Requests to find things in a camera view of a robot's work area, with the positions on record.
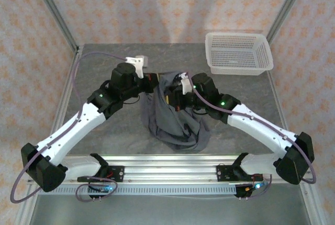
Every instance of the perforated basket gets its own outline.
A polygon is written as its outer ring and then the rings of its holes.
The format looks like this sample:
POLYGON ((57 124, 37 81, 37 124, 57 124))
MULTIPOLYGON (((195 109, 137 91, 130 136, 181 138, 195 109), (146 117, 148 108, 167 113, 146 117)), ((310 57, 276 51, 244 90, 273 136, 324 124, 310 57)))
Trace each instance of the perforated basket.
POLYGON ((260 75, 273 68, 269 43, 262 34, 210 32, 205 46, 212 74, 260 75))

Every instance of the patterned wall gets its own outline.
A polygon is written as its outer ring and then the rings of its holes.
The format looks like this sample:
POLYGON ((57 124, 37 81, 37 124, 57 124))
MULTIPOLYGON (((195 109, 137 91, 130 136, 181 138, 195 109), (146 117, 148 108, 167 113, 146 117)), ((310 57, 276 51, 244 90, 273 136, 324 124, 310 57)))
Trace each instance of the patterned wall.
POLYGON ((84 43, 204 42, 212 30, 266 35, 285 0, 55 0, 84 43))
POLYGON ((73 53, 43 0, 0 0, 0 18, 0 224, 13 224, 20 148, 49 135, 73 53))
POLYGON ((275 86, 288 125, 313 138, 329 224, 335 221, 334 2, 297 0, 271 46, 275 86))

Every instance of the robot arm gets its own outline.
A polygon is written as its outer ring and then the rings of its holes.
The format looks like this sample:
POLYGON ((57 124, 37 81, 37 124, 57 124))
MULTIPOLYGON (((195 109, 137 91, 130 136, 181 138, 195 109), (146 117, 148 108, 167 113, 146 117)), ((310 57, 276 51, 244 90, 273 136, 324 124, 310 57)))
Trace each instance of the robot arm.
POLYGON ((300 183, 309 166, 301 152, 289 140, 294 141, 312 162, 314 152, 312 140, 308 134, 302 132, 297 135, 284 130, 255 114, 231 95, 220 94, 213 80, 205 73, 193 76, 192 85, 185 74, 178 78, 176 83, 165 91, 166 102, 173 106, 176 111, 187 107, 205 109, 212 118, 246 132, 274 152, 273 155, 267 157, 248 155, 247 153, 241 154, 234 165, 225 166, 226 170, 237 176, 236 180, 248 180, 251 174, 266 173, 264 168, 268 169, 269 165, 263 166, 262 164, 269 164, 269 158, 271 158, 271 164, 274 165, 277 174, 282 179, 291 184, 300 183), (254 171, 256 161, 262 165, 258 172, 254 171))
POLYGON ((110 169, 108 163, 98 154, 76 159, 64 158, 92 129, 122 109, 124 101, 138 97, 142 92, 152 93, 157 86, 157 75, 144 74, 142 71, 146 64, 143 56, 126 59, 126 63, 120 63, 113 69, 111 79, 105 81, 87 99, 82 111, 79 112, 80 116, 79 113, 74 115, 59 130, 36 146, 27 143, 21 149, 23 165, 25 166, 35 154, 44 148, 44 151, 26 172, 45 192, 57 188, 64 179, 77 179, 84 175, 107 176, 110 169), (77 123, 64 134, 76 120, 77 123), (58 140, 49 145, 55 138, 58 140))

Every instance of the white plastic basket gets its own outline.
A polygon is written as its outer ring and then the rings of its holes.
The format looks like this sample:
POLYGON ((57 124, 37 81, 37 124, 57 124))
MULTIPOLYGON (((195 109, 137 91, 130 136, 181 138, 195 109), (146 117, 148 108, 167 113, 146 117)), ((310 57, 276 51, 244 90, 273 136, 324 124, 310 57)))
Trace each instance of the white plastic basket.
POLYGON ((273 68, 269 43, 262 34, 210 32, 205 46, 212 74, 260 75, 273 68))

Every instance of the gray cloth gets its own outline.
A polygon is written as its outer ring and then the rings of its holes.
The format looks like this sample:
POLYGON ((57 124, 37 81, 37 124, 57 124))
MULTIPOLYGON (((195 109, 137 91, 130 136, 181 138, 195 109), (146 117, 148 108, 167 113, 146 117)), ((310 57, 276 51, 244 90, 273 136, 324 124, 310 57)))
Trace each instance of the gray cloth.
POLYGON ((153 94, 141 95, 141 120, 157 139, 175 150, 203 150, 210 132, 204 119, 191 109, 175 111, 165 101, 164 91, 180 72, 160 74, 153 94))

